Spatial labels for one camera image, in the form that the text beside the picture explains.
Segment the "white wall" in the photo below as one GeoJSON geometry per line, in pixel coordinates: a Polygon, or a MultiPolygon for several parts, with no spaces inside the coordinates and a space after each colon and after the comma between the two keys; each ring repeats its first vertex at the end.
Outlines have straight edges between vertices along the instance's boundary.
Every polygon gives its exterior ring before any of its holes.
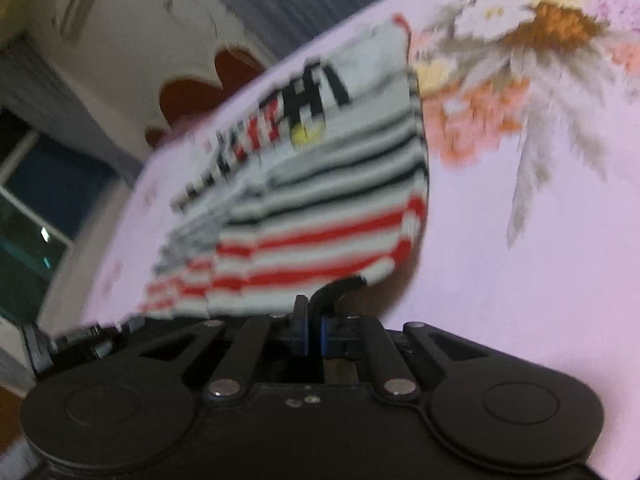
{"type": "Polygon", "coordinates": [[[22,346],[20,330],[3,317],[0,317],[0,346],[21,365],[29,366],[29,361],[22,346]]]}
{"type": "Polygon", "coordinates": [[[165,81],[216,82],[214,56],[230,44],[272,59],[218,0],[96,0],[77,44],[55,31],[54,3],[36,1],[30,32],[105,131],[138,156],[144,129],[166,125],[158,105],[165,81]]]}

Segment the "floor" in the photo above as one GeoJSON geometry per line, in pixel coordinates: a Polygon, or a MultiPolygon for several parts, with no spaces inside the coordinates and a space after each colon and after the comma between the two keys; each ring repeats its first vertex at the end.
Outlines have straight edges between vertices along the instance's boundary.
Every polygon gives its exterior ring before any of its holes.
{"type": "Polygon", "coordinates": [[[94,274],[130,194],[131,190],[122,181],[117,181],[98,199],[74,249],[65,256],[47,293],[39,319],[45,332],[59,334],[78,325],[94,274]]]}
{"type": "Polygon", "coordinates": [[[0,388],[0,454],[20,435],[20,397],[0,388]]]}

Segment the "screw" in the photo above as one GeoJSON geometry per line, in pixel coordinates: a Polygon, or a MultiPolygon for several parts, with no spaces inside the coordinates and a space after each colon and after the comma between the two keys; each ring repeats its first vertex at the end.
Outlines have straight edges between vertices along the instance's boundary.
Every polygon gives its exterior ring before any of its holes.
{"type": "Polygon", "coordinates": [[[299,408],[300,406],[302,406],[302,401],[297,399],[287,399],[284,401],[284,403],[290,408],[299,408]]]}
{"type": "Polygon", "coordinates": [[[409,379],[389,379],[385,383],[385,390],[395,396],[412,394],[417,386],[409,379]]]}
{"type": "Polygon", "coordinates": [[[218,379],[209,385],[209,393],[216,397],[230,397],[240,392],[240,384],[233,379],[218,379]]]}

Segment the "white flower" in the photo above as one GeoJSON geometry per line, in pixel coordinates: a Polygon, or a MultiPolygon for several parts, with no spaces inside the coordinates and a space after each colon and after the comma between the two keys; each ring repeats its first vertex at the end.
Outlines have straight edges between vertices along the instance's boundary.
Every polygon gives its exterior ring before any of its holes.
{"type": "Polygon", "coordinates": [[[536,13],[531,0],[476,0],[456,18],[455,36],[476,40],[496,40],[518,28],[523,22],[532,22],[536,13]]]}

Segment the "bed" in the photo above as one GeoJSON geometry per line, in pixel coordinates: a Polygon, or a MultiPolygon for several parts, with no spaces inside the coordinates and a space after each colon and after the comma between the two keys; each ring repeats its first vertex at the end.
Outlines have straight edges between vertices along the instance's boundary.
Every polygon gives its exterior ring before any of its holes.
{"type": "Polygon", "coordinates": [[[527,1],[380,0],[269,70],[149,160],[83,322],[115,322],[144,302],[205,130],[305,60],[402,14],[430,150],[428,220],[415,257],[356,308],[388,328],[423,320],[584,381],[606,411],[590,465],[637,478],[640,0],[527,1]]]}

